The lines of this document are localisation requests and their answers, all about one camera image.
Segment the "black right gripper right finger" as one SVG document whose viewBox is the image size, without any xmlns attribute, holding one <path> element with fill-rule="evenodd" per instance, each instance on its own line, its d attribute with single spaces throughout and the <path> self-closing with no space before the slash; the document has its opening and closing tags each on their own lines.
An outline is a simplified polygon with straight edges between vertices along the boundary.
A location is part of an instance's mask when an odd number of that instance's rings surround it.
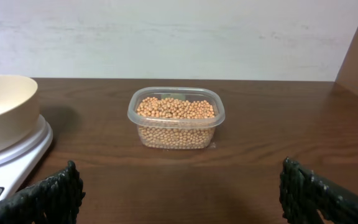
<svg viewBox="0 0 358 224">
<path fill-rule="evenodd" d="M 283 161 L 279 188 L 283 218 L 288 223 L 358 224 L 358 195 L 289 157 Z"/>
</svg>

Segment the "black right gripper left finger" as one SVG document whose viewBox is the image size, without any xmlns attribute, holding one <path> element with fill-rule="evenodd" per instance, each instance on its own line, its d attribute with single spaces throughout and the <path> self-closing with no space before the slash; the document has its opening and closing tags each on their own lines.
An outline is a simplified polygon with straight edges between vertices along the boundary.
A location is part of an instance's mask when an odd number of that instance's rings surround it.
<svg viewBox="0 0 358 224">
<path fill-rule="evenodd" d="M 61 171 L 0 201 L 0 224 L 75 224 L 83 180 L 73 161 Z"/>
</svg>

